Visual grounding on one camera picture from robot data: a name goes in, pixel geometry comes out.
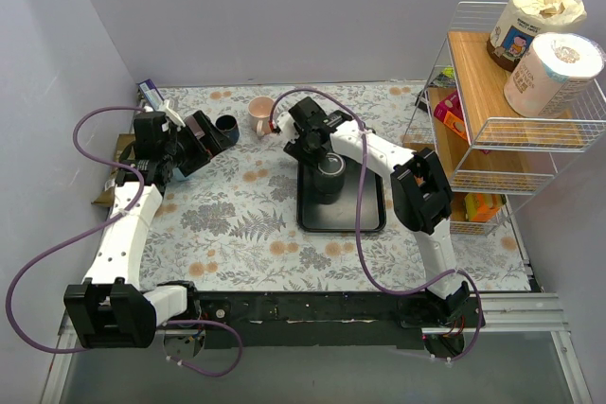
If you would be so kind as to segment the pink mug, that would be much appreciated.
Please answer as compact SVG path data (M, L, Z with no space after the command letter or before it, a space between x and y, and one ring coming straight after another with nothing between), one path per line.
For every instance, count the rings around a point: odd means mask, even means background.
M271 132L269 117L274 105L270 97L255 97L248 104L248 119L251 130L257 137Z

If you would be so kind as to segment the dark grey mug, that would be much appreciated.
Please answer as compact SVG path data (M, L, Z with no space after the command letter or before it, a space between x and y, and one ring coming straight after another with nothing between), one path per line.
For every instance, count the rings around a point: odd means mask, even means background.
M311 171L312 200L319 204L336 202L345 184L346 170L345 159L329 152Z

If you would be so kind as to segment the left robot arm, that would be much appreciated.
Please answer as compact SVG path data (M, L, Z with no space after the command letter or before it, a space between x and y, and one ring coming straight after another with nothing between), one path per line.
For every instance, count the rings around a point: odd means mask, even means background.
M175 171L187 177L231 147L201 111L180 118L167 108L134 117L134 137L118 156L110 225L81 283L63 301L80 344L87 348L149 346L172 319L182 328L202 315L187 281L142 290L139 269L152 220Z

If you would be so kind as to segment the light blue faceted mug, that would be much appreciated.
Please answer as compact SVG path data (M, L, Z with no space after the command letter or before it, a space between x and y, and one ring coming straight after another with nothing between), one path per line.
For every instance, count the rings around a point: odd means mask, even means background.
M190 179L189 176L186 176L179 168L175 168L172 171L173 179L177 182L186 182Z

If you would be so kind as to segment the dark blue mug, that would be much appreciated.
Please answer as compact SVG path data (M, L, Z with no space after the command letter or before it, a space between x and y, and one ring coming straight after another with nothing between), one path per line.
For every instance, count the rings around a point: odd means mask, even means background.
M225 114L217 118L215 123L217 129L223 133L233 145L240 139L240 129L237 119L233 115Z

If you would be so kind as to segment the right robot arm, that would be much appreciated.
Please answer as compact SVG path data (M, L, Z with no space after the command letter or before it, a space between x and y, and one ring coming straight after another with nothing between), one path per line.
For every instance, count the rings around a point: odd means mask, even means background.
M326 113L311 97L298 101L271 121L285 139L285 152L311 179L306 201L335 202L354 183L354 232L361 233L365 177L388 182L394 213L415 238L425 272L424 292L430 318L450 325L463 314L470 278L458 269L451 238L454 193L437 154L414 151L378 136L350 108Z

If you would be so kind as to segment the purple mug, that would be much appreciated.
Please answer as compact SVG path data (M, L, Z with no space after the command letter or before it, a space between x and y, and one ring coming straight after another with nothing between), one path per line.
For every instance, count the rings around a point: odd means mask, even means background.
M196 138L200 138L203 137L205 132L203 130L203 128L200 126L200 124L198 123L198 121L196 120L196 118L193 115L188 116L185 119L185 123L187 124L187 126L189 127L189 129L191 130L191 132L194 134L194 136Z

